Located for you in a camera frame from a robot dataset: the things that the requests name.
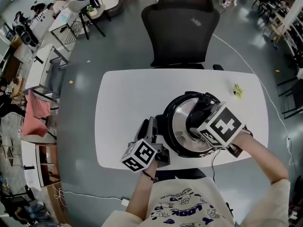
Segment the table leg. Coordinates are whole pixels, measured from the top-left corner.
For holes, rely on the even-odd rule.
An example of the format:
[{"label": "table leg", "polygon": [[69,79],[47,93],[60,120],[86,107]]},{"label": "table leg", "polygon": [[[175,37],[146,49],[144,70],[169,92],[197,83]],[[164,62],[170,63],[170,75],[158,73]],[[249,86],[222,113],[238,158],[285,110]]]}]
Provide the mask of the table leg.
[{"label": "table leg", "polygon": [[89,20],[93,23],[93,25],[96,27],[96,29],[103,35],[103,37],[106,37],[105,34],[102,32],[102,30],[99,28],[99,26],[96,24],[96,22],[88,15],[87,12],[85,12],[85,15],[89,18]]},{"label": "table leg", "polygon": [[69,51],[65,45],[61,42],[61,40],[57,37],[57,35],[55,35],[55,33],[52,31],[51,34],[53,35],[53,37],[55,37],[55,39],[63,46],[64,49],[66,49],[67,51]]},{"label": "table leg", "polygon": [[59,56],[61,57],[61,59],[66,63],[68,64],[68,60],[54,47],[54,52]]},{"label": "table leg", "polygon": [[82,27],[84,29],[84,33],[85,33],[86,39],[89,40],[89,35],[87,34],[85,23],[84,23],[83,16],[82,16],[81,12],[79,13],[79,17],[81,19],[81,23],[82,23]]},{"label": "table leg", "polygon": [[51,97],[48,97],[48,96],[46,96],[46,95],[44,95],[44,94],[42,94],[42,93],[40,93],[40,92],[38,92],[38,91],[36,91],[36,90],[34,90],[34,89],[32,89],[32,91],[33,91],[34,93],[37,93],[38,95],[40,95],[40,96],[42,96],[42,97],[48,99],[48,100],[51,100],[51,101],[57,103],[57,100],[54,100],[54,99],[52,99]]},{"label": "table leg", "polygon": [[67,26],[68,29],[71,31],[72,35],[77,39],[78,37],[75,35],[75,32],[74,32],[73,29],[69,26],[69,24],[66,24],[66,26]]}]

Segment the black handle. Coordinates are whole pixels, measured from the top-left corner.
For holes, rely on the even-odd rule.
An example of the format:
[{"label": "black handle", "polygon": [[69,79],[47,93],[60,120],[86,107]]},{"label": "black handle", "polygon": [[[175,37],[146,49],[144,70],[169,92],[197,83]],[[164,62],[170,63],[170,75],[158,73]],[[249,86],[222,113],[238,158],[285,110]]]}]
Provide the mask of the black handle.
[{"label": "black handle", "polygon": [[23,170],[31,170],[31,169],[34,169],[35,167],[34,166],[21,166],[21,168]]},{"label": "black handle", "polygon": [[34,62],[35,62],[35,61],[39,61],[41,64],[44,63],[43,60],[41,60],[38,56],[35,56],[35,57],[34,57]]},{"label": "black handle", "polygon": [[224,70],[221,65],[217,65],[217,64],[213,65],[213,69],[214,70]]}]

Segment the concrete floor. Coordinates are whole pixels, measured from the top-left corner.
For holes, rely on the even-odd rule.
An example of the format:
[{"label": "concrete floor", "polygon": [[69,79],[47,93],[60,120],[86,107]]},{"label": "concrete floor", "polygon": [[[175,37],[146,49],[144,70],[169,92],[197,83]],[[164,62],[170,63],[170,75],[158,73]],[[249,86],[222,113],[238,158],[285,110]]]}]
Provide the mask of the concrete floor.
[{"label": "concrete floor", "polygon": [[[96,196],[131,197],[138,175],[102,168],[97,162],[94,138],[96,101],[105,72],[150,68],[153,50],[141,20],[141,11],[154,2],[125,1],[121,15],[113,18],[112,22],[104,20],[99,23],[106,38],[92,27],[89,40],[81,37],[75,44],[63,82],[57,124],[59,168],[62,187],[66,191]],[[214,33],[239,51],[280,109],[276,84],[293,74],[286,66],[283,46],[277,51],[269,39],[263,36],[263,20],[258,20],[257,6],[251,9],[252,2],[239,0],[237,7],[231,7],[222,13]],[[223,12],[217,0],[215,7]],[[213,64],[221,64],[225,70],[251,73],[241,58],[215,37],[210,41],[203,66],[211,70]],[[269,149],[288,166],[290,155],[285,144],[285,130],[268,97],[265,98],[269,120]],[[303,154],[300,144],[303,140],[302,117],[299,114],[285,120],[293,142],[295,161],[302,160],[299,157]],[[269,188],[268,180],[251,158],[215,166],[214,169],[220,192],[234,209],[235,220],[241,222],[253,202]],[[207,176],[212,176],[210,167],[201,170]],[[300,170],[302,171],[302,164],[289,166],[292,182]],[[125,209],[117,200],[70,193],[64,197],[74,227],[99,227],[112,211]]]}]

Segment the white desk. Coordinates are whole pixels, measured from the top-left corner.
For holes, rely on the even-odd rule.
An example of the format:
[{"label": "white desk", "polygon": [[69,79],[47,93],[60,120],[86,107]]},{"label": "white desk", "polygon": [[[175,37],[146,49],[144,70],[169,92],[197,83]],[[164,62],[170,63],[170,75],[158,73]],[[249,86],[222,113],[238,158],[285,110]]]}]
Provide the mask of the white desk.
[{"label": "white desk", "polygon": [[43,174],[41,165],[53,166],[55,164],[52,163],[40,163],[40,150],[39,146],[50,146],[56,147],[54,144],[34,144],[30,142],[26,142],[24,140],[21,141],[21,150],[22,150],[22,162],[23,166],[33,166],[34,169],[24,170],[24,176],[28,187],[34,187],[41,191],[41,188],[47,186],[43,182]]},{"label": "white desk", "polygon": [[[233,84],[244,90],[236,99]],[[254,74],[193,69],[147,69],[109,71],[102,79],[95,115],[95,143],[98,162],[103,167],[126,169],[120,159],[144,119],[163,114],[167,105],[185,91],[209,92],[220,101],[231,103],[254,138],[267,147],[268,118],[261,84]],[[157,138],[163,143],[163,137]],[[212,155],[203,158],[179,157],[166,144],[170,166],[160,170],[186,169],[211,165]],[[238,159],[221,151],[214,165],[250,157],[242,152]]]},{"label": "white desk", "polygon": [[54,31],[56,29],[62,28],[64,26],[67,26],[68,29],[71,31],[71,33],[73,34],[73,36],[75,36],[75,38],[77,38],[77,36],[75,35],[75,32],[72,30],[71,26],[68,24],[68,22],[70,20],[76,20],[76,17],[74,16],[74,14],[68,9],[65,8],[63,9],[58,17],[55,19],[55,21],[53,22],[53,24],[50,26],[50,28],[48,29],[48,31],[55,37],[55,39],[63,46],[64,49],[66,49],[67,51],[69,51],[66,47],[65,44],[56,36],[56,34],[54,33]]},{"label": "white desk", "polygon": [[[58,58],[52,58],[50,56],[52,51],[54,51],[58,55]],[[34,59],[32,67],[29,71],[29,75],[27,77],[27,82],[25,84],[25,90],[31,89],[34,92],[38,93],[39,95],[56,102],[55,100],[53,100],[53,99],[43,95],[41,92],[37,91],[37,89],[44,88],[44,89],[49,90],[47,87],[45,87],[45,82],[46,82],[46,78],[48,76],[48,71],[51,67],[51,61],[61,58],[66,63],[59,67],[59,68],[61,68],[61,67],[64,67],[67,65],[68,60],[54,48],[53,44],[48,44],[45,47],[43,47],[42,49],[38,50],[36,57],[41,59],[43,61],[43,63],[41,64],[39,61],[36,61]]]},{"label": "white desk", "polygon": [[34,169],[24,170],[25,180],[28,187],[34,187],[41,191],[39,172],[37,169],[36,145],[34,143],[21,141],[22,161],[24,166],[33,166]]}]

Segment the sneaker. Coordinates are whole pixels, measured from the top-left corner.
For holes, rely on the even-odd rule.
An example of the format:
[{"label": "sneaker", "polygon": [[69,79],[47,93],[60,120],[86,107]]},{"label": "sneaker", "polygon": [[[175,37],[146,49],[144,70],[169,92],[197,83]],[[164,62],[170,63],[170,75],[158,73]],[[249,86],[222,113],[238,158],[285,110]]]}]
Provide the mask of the sneaker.
[{"label": "sneaker", "polygon": [[224,3],[225,8],[228,8],[230,4],[231,4],[231,2],[225,2]]}]

